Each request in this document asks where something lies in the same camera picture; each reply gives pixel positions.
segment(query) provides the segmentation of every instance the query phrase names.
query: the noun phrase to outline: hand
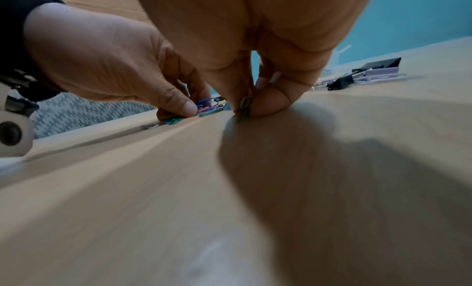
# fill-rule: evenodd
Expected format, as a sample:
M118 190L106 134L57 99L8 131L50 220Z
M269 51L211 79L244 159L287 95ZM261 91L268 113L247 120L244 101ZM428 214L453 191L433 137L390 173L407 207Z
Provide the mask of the hand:
M166 110L193 116L192 100L210 97L196 69L141 22L49 3L28 15L24 36L49 79L89 100L142 102L161 118Z
M369 0L140 0L159 30L234 109L286 109L319 77ZM250 51L261 56L253 85Z

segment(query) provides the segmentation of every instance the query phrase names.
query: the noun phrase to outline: table surface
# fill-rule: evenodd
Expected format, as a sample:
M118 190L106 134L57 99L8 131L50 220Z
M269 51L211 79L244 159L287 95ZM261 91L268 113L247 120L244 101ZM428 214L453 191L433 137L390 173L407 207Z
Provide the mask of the table surface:
M395 56L424 77L35 146L0 169L0 285L472 284L472 38Z

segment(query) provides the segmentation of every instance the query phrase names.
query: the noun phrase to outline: blue wall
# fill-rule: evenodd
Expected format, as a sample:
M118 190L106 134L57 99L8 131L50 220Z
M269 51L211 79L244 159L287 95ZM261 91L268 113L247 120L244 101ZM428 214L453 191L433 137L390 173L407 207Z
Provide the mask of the blue wall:
M340 63L472 35L472 0L371 0L339 45ZM259 57L252 56L253 74Z

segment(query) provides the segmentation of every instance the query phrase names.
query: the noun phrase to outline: white device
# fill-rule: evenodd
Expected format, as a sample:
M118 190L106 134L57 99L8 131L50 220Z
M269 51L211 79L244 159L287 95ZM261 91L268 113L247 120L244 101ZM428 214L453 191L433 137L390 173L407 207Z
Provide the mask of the white device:
M24 156L33 146L33 124L20 113L22 102L8 96L10 90L0 82L0 158Z

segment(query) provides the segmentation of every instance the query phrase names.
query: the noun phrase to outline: black sleeve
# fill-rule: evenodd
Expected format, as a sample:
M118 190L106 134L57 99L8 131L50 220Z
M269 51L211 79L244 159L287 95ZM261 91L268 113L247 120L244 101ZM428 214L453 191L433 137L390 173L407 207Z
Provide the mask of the black sleeve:
M45 3L61 0L0 0L0 74L30 75L37 82L20 87L18 92L31 101L41 101L59 94L62 89L49 80L25 50L23 27L29 13Z

